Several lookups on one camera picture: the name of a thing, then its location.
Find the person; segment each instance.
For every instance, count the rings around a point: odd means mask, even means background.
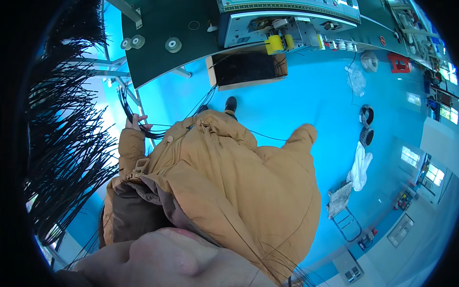
[[[308,254],[321,196],[312,125],[257,146],[235,117],[200,107],[145,156],[133,115],[107,185],[101,249],[74,270],[100,286],[278,286]]]

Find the mustard yellow puffer jacket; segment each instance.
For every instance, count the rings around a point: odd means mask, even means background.
[[[235,251],[276,283],[274,277],[284,281],[308,254],[319,223],[321,199],[310,154],[316,136],[315,128],[305,124],[282,148],[257,146],[253,134],[235,119],[207,110],[166,132],[149,155],[139,184],[128,177],[137,161],[146,158],[145,136],[124,129],[120,176],[107,187],[105,244],[117,241],[113,211],[120,200],[114,197],[131,189],[146,208],[162,206],[177,227]],[[147,231],[136,232],[138,237]]]

